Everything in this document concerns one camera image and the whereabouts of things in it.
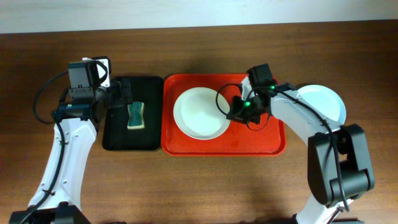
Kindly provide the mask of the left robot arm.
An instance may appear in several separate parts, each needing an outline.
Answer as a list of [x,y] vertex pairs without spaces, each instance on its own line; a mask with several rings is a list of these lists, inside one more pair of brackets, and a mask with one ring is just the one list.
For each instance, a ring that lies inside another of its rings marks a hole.
[[106,110],[125,105],[127,85],[110,79],[107,56],[68,64],[70,86],[51,112],[52,150],[40,185],[26,210],[10,223],[88,223],[81,210],[81,186],[91,147]]

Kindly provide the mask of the green and yellow sponge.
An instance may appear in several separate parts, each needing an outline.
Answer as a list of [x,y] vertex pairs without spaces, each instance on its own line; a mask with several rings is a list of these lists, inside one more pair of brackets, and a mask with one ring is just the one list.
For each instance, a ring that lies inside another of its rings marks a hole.
[[134,101],[132,104],[127,106],[129,119],[127,122],[128,130],[144,129],[144,103],[140,101]]

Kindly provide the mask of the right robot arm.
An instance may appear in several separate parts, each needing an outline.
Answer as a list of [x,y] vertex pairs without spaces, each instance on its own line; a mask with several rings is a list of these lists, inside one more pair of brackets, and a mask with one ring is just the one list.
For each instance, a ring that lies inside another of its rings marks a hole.
[[226,117],[248,123],[268,113],[292,129],[308,147],[311,195],[304,208],[284,223],[334,223],[354,200],[372,190],[375,178],[364,130],[335,121],[309,103],[291,84],[271,80],[238,84],[240,96]]

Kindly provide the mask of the white plate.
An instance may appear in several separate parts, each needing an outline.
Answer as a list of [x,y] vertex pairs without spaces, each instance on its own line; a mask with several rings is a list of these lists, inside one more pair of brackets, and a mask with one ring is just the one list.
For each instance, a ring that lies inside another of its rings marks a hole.
[[230,125],[226,119],[229,103],[211,88],[196,87],[184,91],[175,101],[174,121],[187,136],[210,140],[221,136]]

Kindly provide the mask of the light blue plate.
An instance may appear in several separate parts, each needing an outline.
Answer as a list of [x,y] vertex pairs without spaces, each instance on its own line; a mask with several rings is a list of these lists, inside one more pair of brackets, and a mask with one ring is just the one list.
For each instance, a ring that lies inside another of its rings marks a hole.
[[346,107],[332,89],[321,85],[306,85],[298,89],[302,98],[319,112],[341,124],[346,121]]

